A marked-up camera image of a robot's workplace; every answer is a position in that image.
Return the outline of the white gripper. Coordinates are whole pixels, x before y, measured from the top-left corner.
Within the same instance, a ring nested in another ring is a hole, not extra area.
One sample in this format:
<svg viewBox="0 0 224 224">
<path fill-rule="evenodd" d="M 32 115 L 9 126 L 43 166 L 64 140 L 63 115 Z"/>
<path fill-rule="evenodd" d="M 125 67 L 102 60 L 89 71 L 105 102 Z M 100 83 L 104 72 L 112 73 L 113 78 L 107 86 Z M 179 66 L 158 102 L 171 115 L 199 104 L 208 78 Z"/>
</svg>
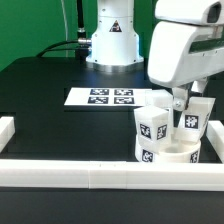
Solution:
<svg viewBox="0 0 224 224">
<path fill-rule="evenodd" d="M 148 76 L 151 82 L 172 88 L 177 127 L 190 92 L 203 94 L 208 84 L 205 77 L 224 71 L 224 46 L 190 51 L 193 43 L 221 37 L 224 0 L 158 0 L 155 17 L 160 22 L 152 35 Z"/>
</svg>

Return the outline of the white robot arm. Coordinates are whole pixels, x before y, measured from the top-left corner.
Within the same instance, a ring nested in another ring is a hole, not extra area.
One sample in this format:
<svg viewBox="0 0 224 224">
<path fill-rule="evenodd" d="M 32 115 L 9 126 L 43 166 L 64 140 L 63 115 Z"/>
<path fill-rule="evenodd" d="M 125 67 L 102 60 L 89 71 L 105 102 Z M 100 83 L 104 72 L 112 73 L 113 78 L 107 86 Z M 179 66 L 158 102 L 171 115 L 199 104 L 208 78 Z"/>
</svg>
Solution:
<svg viewBox="0 0 224 224">
<path fill-rule="evenodd" d="M 143 62 L 133 28 L 134 0 L 97 0 L 98 26 L 87 65 L 125 72 Z M 158 0 L 148 58 L 152 83 L 184 88 L 224 71 L 224 46 L 193 52 L 197 42 L 219 40 L 224 32 L 224 0 Z"/>
</svg>

